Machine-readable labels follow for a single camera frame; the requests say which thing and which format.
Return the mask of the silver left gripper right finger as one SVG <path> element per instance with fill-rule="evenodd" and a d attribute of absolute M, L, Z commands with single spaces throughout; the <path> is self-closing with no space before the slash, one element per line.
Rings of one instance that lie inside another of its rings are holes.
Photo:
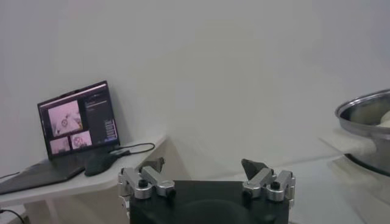
<path fill-rule="evenodd" d="M 242 159 L 241 165 L 247 181 L 243 182 L 243 198 L 247 201 L 265 194 L 269 201 L 295 202 L 296 178 L 291 171 L 275 173 L 265 163 Z"/>

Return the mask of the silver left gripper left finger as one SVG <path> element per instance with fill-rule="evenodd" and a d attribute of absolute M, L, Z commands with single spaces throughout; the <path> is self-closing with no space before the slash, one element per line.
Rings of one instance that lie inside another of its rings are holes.
<path fill-rule="evenodd" d="M 122 207 L 129 212 L 132 200 L 148 200 L 153 193 L 164 198 L 176 195 L 175 182 L 161 174 L 165 159 L 159 157 L 146 161 L 140 168 L 122 168 L 118 174 L 119 198 Z"/>

